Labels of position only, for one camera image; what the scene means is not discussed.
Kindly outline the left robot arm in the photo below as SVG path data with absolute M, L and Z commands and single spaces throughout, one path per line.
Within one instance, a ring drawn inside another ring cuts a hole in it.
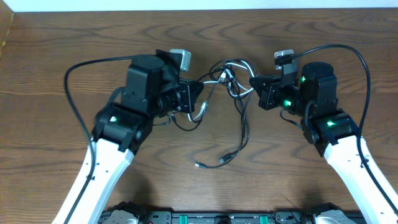
M 204 84 L 180 77 L 188 71 L 191 57 L 184 49 L 125 56 L 130 61 L 126 84 L 112 92 L 91 132 L 64 86 L 88 147 L 54 223 L 97 223 L 116 183 L 152 132 L 154 118 L 193 112 Z

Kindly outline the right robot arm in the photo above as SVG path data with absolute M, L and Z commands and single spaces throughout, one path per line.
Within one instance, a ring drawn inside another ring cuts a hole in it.
M 250 85 L 265 110 L 281 107 L 301 118 L 305 139 L 344 182 L 367 223 L 397 223 L 397 193 L 375 163 L 352 117 L 338 108 L 337 78 L 325 62 L 281 76 L 256 76 Z

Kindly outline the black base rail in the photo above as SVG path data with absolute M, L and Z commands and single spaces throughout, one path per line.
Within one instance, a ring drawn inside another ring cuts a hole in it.
M 122 202 L 104 211 L 98 223 L 109 224 L 269 224 L 269 223 L 366 223 L 358 212 L 345 213 L 332 203 L 309 211 L 278 209 L 270 212 L 175 212 L 171 209 L 146 210 L 131 202 Z

